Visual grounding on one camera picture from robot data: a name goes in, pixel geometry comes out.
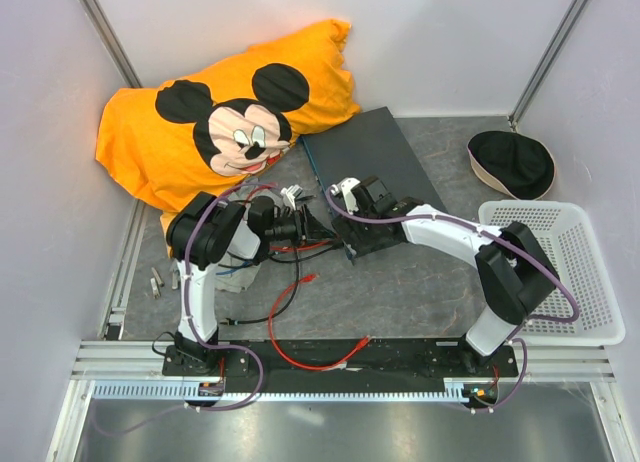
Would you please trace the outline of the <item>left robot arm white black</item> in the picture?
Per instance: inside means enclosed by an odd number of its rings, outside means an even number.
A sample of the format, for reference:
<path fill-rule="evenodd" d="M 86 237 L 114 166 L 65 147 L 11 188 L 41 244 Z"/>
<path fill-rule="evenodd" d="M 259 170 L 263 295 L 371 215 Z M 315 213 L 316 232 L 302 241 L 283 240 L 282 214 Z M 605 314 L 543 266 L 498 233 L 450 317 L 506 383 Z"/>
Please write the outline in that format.
<path fill-rule="evenodd" d="M 196 374 L 211 374 L 220 360 L 213 346 L 218 334 L 215 280 L 225 255 L 259 263 L 268 257 L 274 242 L 301 247 L 337 239 L 304 202 L 296 200 L 300 193 L 299 187 L 285 190 L 282 206 L 264 195 L 245 206 L 200 192 L 170 222 L 166 242 L 182 282 L 181 320 L 174 343 Z"/>

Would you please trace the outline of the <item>dark grey network switch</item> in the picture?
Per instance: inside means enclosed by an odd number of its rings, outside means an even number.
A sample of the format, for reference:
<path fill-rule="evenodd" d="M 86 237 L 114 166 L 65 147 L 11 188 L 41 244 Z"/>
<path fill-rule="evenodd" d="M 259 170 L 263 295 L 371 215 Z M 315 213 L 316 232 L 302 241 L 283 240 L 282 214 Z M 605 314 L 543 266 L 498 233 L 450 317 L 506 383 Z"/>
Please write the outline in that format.
<path fill-rule="evenodd" d="M 448 211 L 386 107 L 360 113 L 301 140 L 322 200 L 330 186 L 355 178 L 365 184 L 371 196 L 380 199 L 368 199 L 357 213 L 360 217 L 398 217 L 424 203 Z"/>

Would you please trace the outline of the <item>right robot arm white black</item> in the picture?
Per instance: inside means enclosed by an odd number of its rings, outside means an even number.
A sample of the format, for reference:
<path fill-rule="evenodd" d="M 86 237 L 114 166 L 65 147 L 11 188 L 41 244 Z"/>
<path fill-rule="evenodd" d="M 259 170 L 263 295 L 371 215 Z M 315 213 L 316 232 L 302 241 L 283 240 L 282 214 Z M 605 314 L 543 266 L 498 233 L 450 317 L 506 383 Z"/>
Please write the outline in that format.
<path fill-rule="evenodd" d="M 559 275 L 528 226 L 500 228 L 449 215 L 414 197 L 396 198 L 372 177 L 346 178 L 325 190 L 333 225 L 356 255 L 407 243 L 459 259 L 478 273 L 486 306 L 465 332 L 458 363 L 483 374 L 495 352 L 539 305 L 562 287 Z"/>

